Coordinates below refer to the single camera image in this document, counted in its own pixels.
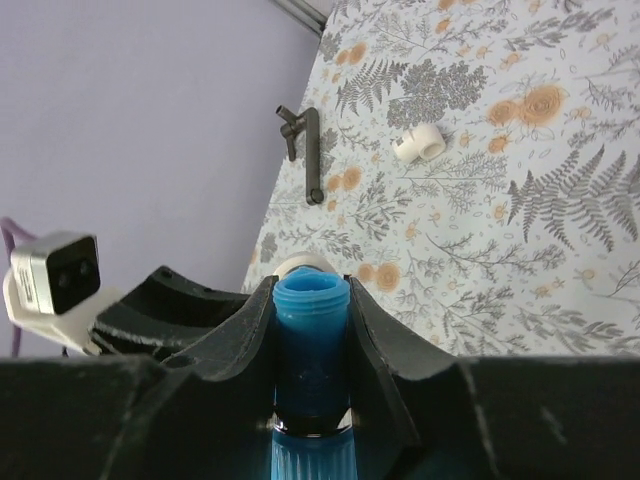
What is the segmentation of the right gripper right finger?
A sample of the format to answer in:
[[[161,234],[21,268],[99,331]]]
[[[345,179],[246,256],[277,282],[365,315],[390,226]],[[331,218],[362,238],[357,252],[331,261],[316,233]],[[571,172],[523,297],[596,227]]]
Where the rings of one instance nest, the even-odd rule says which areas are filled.
[[[350,288],[360,478],[638,477],[636,358],[456,357]]]

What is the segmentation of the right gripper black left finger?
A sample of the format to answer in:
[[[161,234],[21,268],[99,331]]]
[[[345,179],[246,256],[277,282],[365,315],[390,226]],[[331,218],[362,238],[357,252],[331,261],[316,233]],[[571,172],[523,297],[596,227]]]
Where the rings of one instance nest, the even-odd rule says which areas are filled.
[[[167,358],[3,361],[2,477],[269,478],[275,282]]]

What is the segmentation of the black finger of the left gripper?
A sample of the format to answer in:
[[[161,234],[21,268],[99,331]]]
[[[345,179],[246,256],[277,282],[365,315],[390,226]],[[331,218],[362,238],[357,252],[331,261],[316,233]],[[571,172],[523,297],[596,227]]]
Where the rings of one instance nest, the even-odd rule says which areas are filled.
[[[218,327],[248,298],[211,289],[161,266],[97,315],[92,342],[101,354],[167,358]]]

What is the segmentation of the blue plastic faucet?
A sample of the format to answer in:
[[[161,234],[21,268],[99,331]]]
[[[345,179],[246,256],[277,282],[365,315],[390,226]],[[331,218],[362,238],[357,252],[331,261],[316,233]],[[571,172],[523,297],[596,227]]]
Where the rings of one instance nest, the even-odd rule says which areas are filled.
[[[300,267],[273,290],[276,424],[273,479],[356,479],[346,329],[350,286],[335,273]]]

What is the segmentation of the white plastic elbow fitting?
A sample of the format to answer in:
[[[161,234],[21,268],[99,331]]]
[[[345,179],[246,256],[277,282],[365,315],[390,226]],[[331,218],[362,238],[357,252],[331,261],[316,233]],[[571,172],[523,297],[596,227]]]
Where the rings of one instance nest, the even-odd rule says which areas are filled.
[[[334,267],[321,255],[312,252],[297,252],[287,257],[273,272],[280,280],[299,269],[335,273]]]

